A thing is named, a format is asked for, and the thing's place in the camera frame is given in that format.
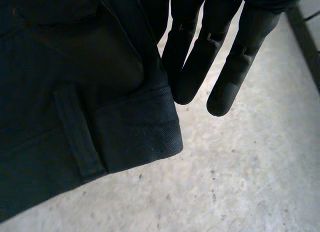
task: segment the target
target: black fabric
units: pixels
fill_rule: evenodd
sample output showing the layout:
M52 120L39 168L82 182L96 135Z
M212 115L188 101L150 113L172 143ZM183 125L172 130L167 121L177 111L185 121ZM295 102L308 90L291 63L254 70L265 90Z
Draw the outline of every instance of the black fabric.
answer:
M143 80L129 93L112 93L103 81L78 76L76 60L15 24L14 8L21 3L0 1L6 26L1 24L0 37L0 221L106 173L182 150L157 41L136 0L108 0L141 57ZM27 11L28 20L38 14ZM23 9L18 12L24 15ZM53 19L47 23L81 22L58 17L49 16ZM123 71L106 67L105 72Z
M242 2L205 0L202 29L186 60L203 1L171 0L173 24L162 61L174 100L183 105L197 94ZM244 0L237 37L206 104L212 115L223 116L229 111L265 37L277 25L281 12L298 1Z

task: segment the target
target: floor stain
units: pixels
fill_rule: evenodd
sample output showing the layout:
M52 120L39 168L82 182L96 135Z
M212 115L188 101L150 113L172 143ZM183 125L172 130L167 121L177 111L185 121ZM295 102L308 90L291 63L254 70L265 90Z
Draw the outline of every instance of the floor stain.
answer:
M214 190L212 190L212 200L215 201L216 200L216 193Z

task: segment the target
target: gray concrete surface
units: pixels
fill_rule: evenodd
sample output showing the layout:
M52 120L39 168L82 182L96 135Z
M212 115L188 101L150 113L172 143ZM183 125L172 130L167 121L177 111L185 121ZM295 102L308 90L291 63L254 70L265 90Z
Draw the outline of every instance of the gray concrete surface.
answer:
M206 111L238 19L194 101L177 106L181 154L57 196L0 231L320 231L320 97L285 17L232 110Z

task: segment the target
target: dark green jacket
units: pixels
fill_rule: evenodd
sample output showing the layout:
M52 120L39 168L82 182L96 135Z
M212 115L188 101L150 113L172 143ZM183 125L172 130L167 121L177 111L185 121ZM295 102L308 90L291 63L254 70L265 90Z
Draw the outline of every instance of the dark green jacket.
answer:
M136 0L110 1L145 74L135 92L122 96L78 81L79 68L21 30L11 2L0 0L0 221L182 150L167 75L145 16Z

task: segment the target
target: glove finger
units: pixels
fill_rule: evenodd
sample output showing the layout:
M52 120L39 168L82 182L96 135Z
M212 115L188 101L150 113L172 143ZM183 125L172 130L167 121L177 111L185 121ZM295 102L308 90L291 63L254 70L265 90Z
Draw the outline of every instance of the glove finger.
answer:
M199 10L205 0L171 0L172 28L162 55L171 84L180 73L196 32Z
M223 116L229 111L263 41L279 18L280 14L245 3L239 31L207 101L207 110L212 115Z
M169 16L169 0L140 0L156 42L164 35Z
M218 54L242 0L205 0L202 29L178 79L171 86L179 104L192 101Z

